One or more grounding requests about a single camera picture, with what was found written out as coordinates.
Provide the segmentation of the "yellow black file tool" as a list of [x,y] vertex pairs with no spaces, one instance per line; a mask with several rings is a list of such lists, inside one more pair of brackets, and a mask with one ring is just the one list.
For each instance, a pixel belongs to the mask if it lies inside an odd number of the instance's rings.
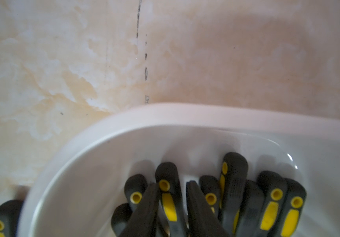
[[220,187],[218,180],[211,175],[203,175],[199,179],[199,186],[205,199],[216,218],[219,215]]
[[256,183],[264,193],[264,202],[254,237],[266,237],[279,217],[287,184],[281,175],[268,170],[259,174]]
[[136,210],[147,187],[148,183],[142,174],[133,175],[125,182],[124,193],[132,212]]
[[111,217],[111,227],[115,236],[119,237],[122,234],[131,215],[132,210],[128,203],[121,204],[115,208]]
[[219,180],[221,190],[219,220],[230,237],[234,236],[237,225],[248,169],[247,160],[239,153],[229,152],[223,158]]
[[247,180],[240,206],[235,237],[252,237],[257,229],[264,202],[262,189],[252,180]]
[[161,163],[156,169],[155,178],[161,190],[161,205],[169,224],[170,236],[189,236],[176,165],[171,162]]
[[307,196],[305,188],[297,181],[285,178],[286,196],[279,217],[270,230],[269,237],[291,237],[295,232]]
[[21,200],[9,200],[0,205],[0,237],[16,237],[20,213],[23,207]]

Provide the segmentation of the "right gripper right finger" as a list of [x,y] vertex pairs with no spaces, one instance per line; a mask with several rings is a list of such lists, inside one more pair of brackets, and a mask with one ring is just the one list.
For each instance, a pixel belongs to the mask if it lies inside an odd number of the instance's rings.
[[186,203],[191,237],[229,237],[210,209],[196,181],[186,183]]

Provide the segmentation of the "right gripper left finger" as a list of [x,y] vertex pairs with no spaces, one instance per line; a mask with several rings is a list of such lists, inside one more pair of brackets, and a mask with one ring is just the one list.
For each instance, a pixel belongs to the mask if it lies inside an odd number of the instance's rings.
[[150,184],[136,210],[132,213],[120,237],[155,237],[159,209],[160,189]]

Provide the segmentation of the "white plastic storage box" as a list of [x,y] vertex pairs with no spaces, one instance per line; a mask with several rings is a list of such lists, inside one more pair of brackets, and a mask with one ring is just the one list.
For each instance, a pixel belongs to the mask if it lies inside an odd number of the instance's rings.
[[72,138],[35,181],[19,237],[108,237],[137,173],[155,181],[160,163],[181,187],[219,177],[223,156],[243,155],[248,178],[271,170],[307,191],[296,237],[340,237],[340,120],[194,104],[151,104],[109,116]]

